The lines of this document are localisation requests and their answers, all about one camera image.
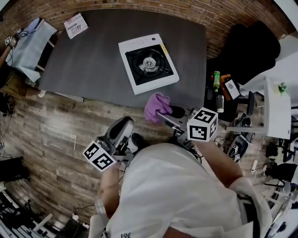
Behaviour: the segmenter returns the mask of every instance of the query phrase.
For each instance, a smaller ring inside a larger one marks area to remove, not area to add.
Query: robotic arm
[[[196,108],[189,109],[180,106],[170,106],[172,114],[161,114],[156,112],[162,123],[174,129],[174,136],[171,142],[187,151],[191,152],[197,159],[200,156],[196,153],[195,148],[190,140],[187,139],[187,121],[192,118],[198,111]],[[115,160],[123,162],[129,166],[134,154],[127,148],[129,138],[134,128],[134,121],[130,117],[123,117],[114,122],[107,130],[104,136],[96,138],[95,142]]]

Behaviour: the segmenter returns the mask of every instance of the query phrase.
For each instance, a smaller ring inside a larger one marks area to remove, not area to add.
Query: dark gray table
[[[161,13],[109,9],[81,13],[89,29],[72,40],[64,31],[49,58],[39,89],[124,106],[144,107],[162,92],[172,103],[202,107],[206,78],[205,27]],[[160,34],[180,80],[134,95],[118,43]]]

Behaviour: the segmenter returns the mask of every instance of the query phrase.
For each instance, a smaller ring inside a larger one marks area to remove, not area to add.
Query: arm
[[[197,146],[216,177],[225,187],[228,188],[235,180],[243,177],[239,165],[237,165],[228,155],[223,153],[213,141],[193,141],[193,144]]]
[[[17,45],[17,42],[18,42],[18,39],[15,36],[13,36],[12,39],[11,39],[11,42],[9,43],[7,48],[5,49],[4,53],[0,56],[0,68],[4,64],[10,50]]]
[[[102,173],[99,194],[108,218],[113,216],[119,205],[119,166],[116,164]]]
[[[5,60],[6,60],[7,56],[8,56],[8,54],[9,54],[9,52],[10,52],[10,50],[11,50],[11,47],[8,46],[8,47],[5,49],[4,53],[0,56],[0,68],[1,68],[2,65],[4,64],[4,62],[5,62]]]

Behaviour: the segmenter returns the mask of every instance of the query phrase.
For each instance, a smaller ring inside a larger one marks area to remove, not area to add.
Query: yellow label
[[[166,47],[164,46],[164,44],[163,44],[163,43],[160,43],[160,45],[162,46],[163,52],[164,52],[165,54],[168,54],[167,49],[166,49]]]

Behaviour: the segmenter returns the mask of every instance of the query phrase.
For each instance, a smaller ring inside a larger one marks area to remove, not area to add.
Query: purple towel
[[[172,113],[173,110],[169,107],[169,97],[165,97],[162,93],[154,93],[149,98],[144,114],[146,120],[152,120],[157,123],[159,119],[156,116],[156,111],[159,110],[160,113]]]

